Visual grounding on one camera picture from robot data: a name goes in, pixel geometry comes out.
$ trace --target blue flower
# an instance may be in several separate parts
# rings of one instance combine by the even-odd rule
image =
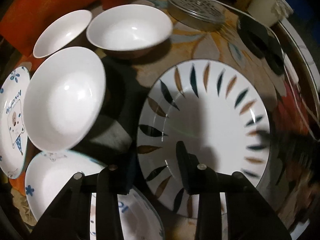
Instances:
[[[32,193],[35,191],[34,188],[32,188],[30,185],[28,185],[28,187],[26,187],[26,194],[30,196],[32,196]]]
[[[14,70],[14,71],[11,72],[11,75],[12,75],[12,76],[10,77],[10,79],[11,79],[11,80],[15,80],[16,83],[18,83],[17,77],[19,77],[20,74],[19,74],[19,73],[16,73],[16,70]]]

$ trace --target white bucket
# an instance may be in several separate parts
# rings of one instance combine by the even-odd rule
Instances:
[[[293,10],[285,0],[252,0],[248,12],[261,23],[271,27],[278,20],[287,18]]]

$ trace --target brown leaf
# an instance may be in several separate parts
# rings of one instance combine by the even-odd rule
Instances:
[[[264,163],[264,160],[255,158],[255,157],[245,157],[245,159],[251,163],[257,164],[257,163]]]
[[[246,136],[256,136],[258,134],[258,132],[256,131],[256,130],[254,130],[254,131],[251,131],[251,132],[249,132],[249,133],[247,133],[246,134]]]
[[[205,91],[207,92],[208,87],[208,77],[209,77],[209,71],[210,71],[210,63],[207,63],[207,66],[205,67],[204,74],[203,74],[203,84]]]
[[[228,84],[228,86],[227,86],[226,98],[228,97],[228,95],[229,95],[231,89],[233,88],[233,86],[236,84],[236,81],[237,81],[237,76],[234,76],[234,77],[230,80],[230,82],[229,82],[229,84]]]
[[[176,83],[177,89],[179,90],[179,92],[183,95],[183,89],[182,89],[182,85],[181,85],[181,79],[180,79],[180,74],[179,74],[179,70],[176,67],[176,70],[174,71],[174,81]]]
[[[158,105],[156,101],[152,98],[148,97],[148,103],[152,111],[154,111],[157,115],[162,117],[167,117],[167,114],[162,110],[162,108]]]
[[[152,145],[140,145],[137,147],[137,152],[139,154],[146,154],[146,153],[150,153],[153,152],[157,149],[160,149],[162,147],[157,147],[157,146],[152,146]]]
[[[242,109],[241,109],[241,111],[240,111],[240,115],[241,115],[241,114],[244,114],[246,111],[248,111],[248,110],[251,108],[251,106],[254,105],[254,103],[255,103],[256,101],[257,101],[257,100],[252,100],[252,101],[249,101],[248,103],[246,103],[246,104],[242,107]]]
[[[162,181],[160,183],[160,185],[158,186],[158,188],[156,190],[156,193],[155,193],[156,198],[160,198],[160,196],[162,195],[162,193],[163,193],[165,187],[167,186],[170,178],[171,178],[171,176],[167,177],[164,181]]]
[[[188,217],[191,218],[193,215],[192,196],[189,196],[187,200],[187,212],[188,212]]]

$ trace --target bowl rim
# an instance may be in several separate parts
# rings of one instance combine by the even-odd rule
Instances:
[[[137,48],[134,48],[134,49],[111,49],[111,48],[106,48],[106,47],[99,46],[98,44],[96,44],[95,42],[93,42],[93,41],[91,40],[91,38],[90,38],[90,36],[89,36],[89,34],[88,34],[89,29],[90,29],[91,25],[93,24],[93,22],[95,22],[96,19],[98,19],[99,17],[101,17],[102,14],[107,14],[107,13],[109,13],[111,10],[116,10],[116,9],[118,9],[119,7],[137,7],[137,6],[140,6],[140,7],[149,7],[149,8],[151,8],[152,10],[158,10],[159,12],[161,12],[161,13],[163,13],[165,16],[167,16],[168,21],[171,23],[171,28],[170,28],[170,31],[168,32],[168,34],[167,34],[166,36],[164,36],[162,39],[160,39],[159,41],[157,41],[157,42],[155,42],[155,43],[153,43],[153,44],[150,44],[150,45],[147,45],[147,46],[140,46],[140,47],[137,47]],[[161,10],[155,8],[155,7],[151,7],[151,6],[149,6],[149,5],[144,5],[144,4],[125,4],[125,5],[120,5],[120,6],[116,6],[116,7],[110,8],[110,9],[105,10],[104,12],[100,13],[99,15],[97,15],[97,16],[89,23],[89,26],[87,27],[87,30],[86,30],[86,36],[87,36],[88,41],[89,41],[92,45],[94,45],[94,46],[96,46],[96,47],[98,47],[98,48],[100,48],[100,49],[106,49],[106,50],[109,50],[109,51],[118,51],[118,52],[129,52],[129,51],[137,51],[137,50],[149,49],[149,48],[151,48],[151,47],[154,47],[154,46],[156,46],[156,45],[164,42],[165,40],[167,40],[167,39],[171,36],[172,31],[173,31],[172,21],[170,20],[169,16],[168,16],[166,13],[164,13],[163,11],[161,11]]]
[[[80,11],[84,11],[85,13],[87,13],[88,16],[90,16],[90,20],[88,21],[87,25],[86,25],[83,29],[81,29],[81,31],[77,34],[77,36],[75,36],[72,40],[68,41],[67,43],[63,44],[59,49],[63,48],[63,47],[66,46],[68,43],[70,43],[70,42],[73,41],[75,38],[77,38],[77,37],[88,27],[88,25],[89,25],[90,22],[92,21],[92,12],[90,12],[89,10],[76,10],[76,11],[69,12],[69,13],[61,16],[60,18],[56,19],[53,23],[51,23],[51,24],[41,33],[41,35],[40,35],[39,38],[37,39],[36,44],[34,45],[33,51],[32,51],[33,57],[35,57],[35,58],[44,58],[44,57],[48,57],[48,56],[54,54],[55,52],[57,52],[59,49],[55,50],[55,51],[52,52],[52,53],[49,53],[49,54],[46,54],[46,55],[40,55],[40,56],[39,56],[39,55],[36,55],[36,54],[35,54],[35,48],[36,48],[37,44],[39,43],[39,40],[40,40],[41,38],[43,38],[43,36],[45,35],[44,33],[47,32],[47,30],[49,30],[50,28],[52,28],[52,26],[53,26],[55,23],[57,23],[58,21],[60,21],[60,20],[61,20],[62,18],[64,18],[64,17],[70,17],[71,14],[74,14],[74,13],[80,12]]]
[[[69,47],[69,48],[65,48],[65,49],[61,49],[59,50],[58,52],[52,54],[50,57],[48,57],[44,62],[42,62],[42,64],[39,66],[38,69],[41,68],[41,66],[46,62],[48,61],[51,57],[57,57],[57,55],[59,55],[62,51],[65,51],[65,50],[82,50],[83,52],[84,51],[87,51],[89,53],[93,53],[93,55],[95,55],[98,59],[99,59],[99,62],[100,62],[100,66],[102,67],[103,69],[103,77],[102,77],[102,86],[103,87],[100,87],[99,90],[103,90],[103,93],[101,94],[101,98],[100,101],[97,103],[97,106],[96,106],[96,111],[92,114],[92,119],[90,119],[90,123],[87,127],[83,128],[83,132],[81,133],[80,136],[77,136],[77,139],[73,142],[73,143],[68,143],[66,147],[64,148],[61,148],[61,147],[57,147],[56,149],[45,149],[43,147],[39,147],[39,145],[37,143],[34,142],[33,138],[31,138],[30,134],[28,133],[27,131],[27,126],[26,126],[26,122],[25,122],[25,115],[23,115],[23,123],[25,125],[25,129],[28,133],[28,137],[30,139],[30,141],[33,143],[34,146],[36,146],[39,150],[41,151],[47,151],[47,152],[58,152],[58,151],[61,151],[61,150],[69,150],[71,149],[73,146],[77,145],[87,134],[88,132],[90,131],[90,129],[92,128],[93,124],[95,123],[95,121],[97,120],[97,117],[101,111],[101,108],[102,108],[102,105],[103,105],[103,102],[104,102],[104,98],[105,98],[105,93],[106,93],[106,87],[107,87],[107,78],[106,78],[106,71],[105,71],[105,68],[104,68],[104,65],[101,61],[101,59],[99,58],[99,56],[93,52],[92,50],[88,49],[88,48],[85,48],[85,47],[80,47],[80,46],[74,46],[74,47]],[[37,78],[37,76],[39,75],[39,71],[36,71],[32,78],[30,79],[30,83],[29,83],[29,86],[27,87],[27,90],[26,90],[26,93],[25,93],[25,98],[27,97],[27,94],[30,90],[30,84],[32,82],[32,79],[34,79],[34,77]]]

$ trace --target cartoon bear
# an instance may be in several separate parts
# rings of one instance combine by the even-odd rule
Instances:
[[[24,133],[24,125],[22,123],[22,115],[21,115],[21,101],[18,100],[15,106],[11,109],[11,112],[8,116],[8,128],[12,141],[12,148],[17,144],[18,149],[22,153],[21,149],[21,138],[20,134]]]

